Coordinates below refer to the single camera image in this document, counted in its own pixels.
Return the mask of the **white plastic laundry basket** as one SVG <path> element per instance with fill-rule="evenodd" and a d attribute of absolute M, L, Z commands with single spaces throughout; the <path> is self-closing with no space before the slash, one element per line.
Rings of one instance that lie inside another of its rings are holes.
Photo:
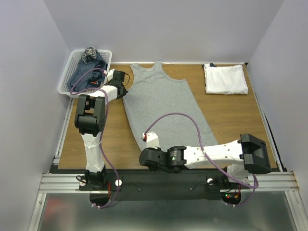
<path fill-rule="evenodd" d="M 73 50 L 67 60 L 67 63 L 65 65 L 64 71 L 62 73 L 62 76 L 60 78 L 60 82 L 58 84 L 58 93 L 61 95 L 67 95 L 71 98 L 76 98 L 77 96 L 72 96 L 69 92 L 67 83 L 69 79 L 71 78 L 72 74 L 76 71 L 77 69 L 77 64 L 81 60 L 81 55 L 83 53 L 83 49 L 77 49 Z M 112 59 L 112 52 L 110 50 L 102 50 L 98 49 L 98 53 L 100 56 L 104 59 L 104 61 L 107 63 L 107 71 L 110 70 L 110 64 L 111 64 L 111 59 Z"/>

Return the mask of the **dark navy tank top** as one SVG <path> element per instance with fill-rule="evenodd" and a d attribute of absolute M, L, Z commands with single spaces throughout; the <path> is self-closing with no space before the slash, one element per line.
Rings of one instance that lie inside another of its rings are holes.
<path fill-rule="evenodd" d="M 67 87 L 70 91 L 76 82 L 84 76 L 74 87 L 73 92 L 79 92 L 83 89 L 98 88 L 104 82 L 105 75 L 100 70 L 93 70 L 100 68 L 106 70 L 108 64 L 102 60 L 88 61 L 86 64 L 83 60 L 79 60 L 75 72 L 68 80 Z"/>

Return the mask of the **folded white tank top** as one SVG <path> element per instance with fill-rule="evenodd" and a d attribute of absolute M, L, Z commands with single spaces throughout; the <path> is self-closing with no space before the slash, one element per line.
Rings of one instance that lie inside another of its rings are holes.
<path fill-rule="evenodd" d="M 208 63 L 203 65 L 203 69 L 205 72 L 205 92 L 207 94 L 248 94 L 242 65 L 217 66 Z"/>

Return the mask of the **aluminium frame rail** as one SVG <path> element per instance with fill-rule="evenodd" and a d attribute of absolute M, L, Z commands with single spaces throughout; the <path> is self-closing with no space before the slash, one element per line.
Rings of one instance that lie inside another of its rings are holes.
<path fill-rule="evenodd" d="M 39 193 L 78 193 L 77 174 L 43 174 L 39 185 Z"/>

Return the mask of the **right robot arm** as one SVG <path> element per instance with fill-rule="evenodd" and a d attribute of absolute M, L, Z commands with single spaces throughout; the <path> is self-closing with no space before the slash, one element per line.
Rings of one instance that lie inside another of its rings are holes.
<path fill-rule="evenodd" d="M 162 170 L 169 173 L 184 169 L 195 169 L 212 164 L 223 165 L 222 184 L 232 188 L 252 174 L 271 172 L 266 143 L 251 135 L 242 134 L 238 140 L 204 147 L 173 146 L 163 151 L 158 136 L 152 132 L 145 135 L 145 149 L 139 156 L 139 164 L 150 171 Z"/>

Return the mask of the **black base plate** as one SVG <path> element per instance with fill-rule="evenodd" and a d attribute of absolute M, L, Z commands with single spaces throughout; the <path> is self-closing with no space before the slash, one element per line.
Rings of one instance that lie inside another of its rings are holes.
<path fill-rule="evenodd" d="M 224 192 L 251 192 L 254 185 L 252 176 L 249 176 L 248 182 L 249 186 L 228 182 L 214 169 L 185 170 L 178 174 L 145 169 L 123 169 L 115 174 L 107 170 L 105 183 L 83 185 L 79 182 L 79 193 L 88 194 L 92 200 L 221 200 Z"/>

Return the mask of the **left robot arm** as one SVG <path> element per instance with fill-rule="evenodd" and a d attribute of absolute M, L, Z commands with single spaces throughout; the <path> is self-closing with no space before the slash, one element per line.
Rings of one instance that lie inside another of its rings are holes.
<path fill-rule="evenodd" d="M 112 69 L 104 71 L 105 80 L 100 88 L 92 88 L 93 93 L 79 92 L 75 127 L 78 129 L 86 152 L 86 169 L 84 176 L 77 180 L 85 185 L 91 184 L 101 190 L 107 185 L 105 159 L 102 151 L 102 136 L 106 124 L 109 102 L 127 94 L 124 84 L 129 74 Z"/>

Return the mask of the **grey tank top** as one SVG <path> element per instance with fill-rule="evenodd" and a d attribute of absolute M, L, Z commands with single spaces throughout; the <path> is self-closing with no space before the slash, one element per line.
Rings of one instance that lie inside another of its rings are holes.
<path fill-rule="evenodd" d="M 160 61 L 150 68 L 132 64 L 133 84 L 123 98 L 130 128 L 138 147 L 146 144 L 142 134 L 160 116 L 169 116 L 158 121 L 150 130 L 159 137 L 164 151 L 173 146 L 204 146 L 218 142 L 212 133 L 196 99 L 185 79 L 176 80 L 163 70 Z"/>

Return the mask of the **patterned navy garment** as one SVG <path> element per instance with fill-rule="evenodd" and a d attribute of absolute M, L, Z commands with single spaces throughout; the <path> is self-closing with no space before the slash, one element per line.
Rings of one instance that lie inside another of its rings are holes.
<path fill-rule="evenodd" d="M 97 57 L 98 50 L 94 46 L 89 46 L 83 51 L 81 55 L 81 60 L 87 64 L 89 61 L 96 60 Z"/>

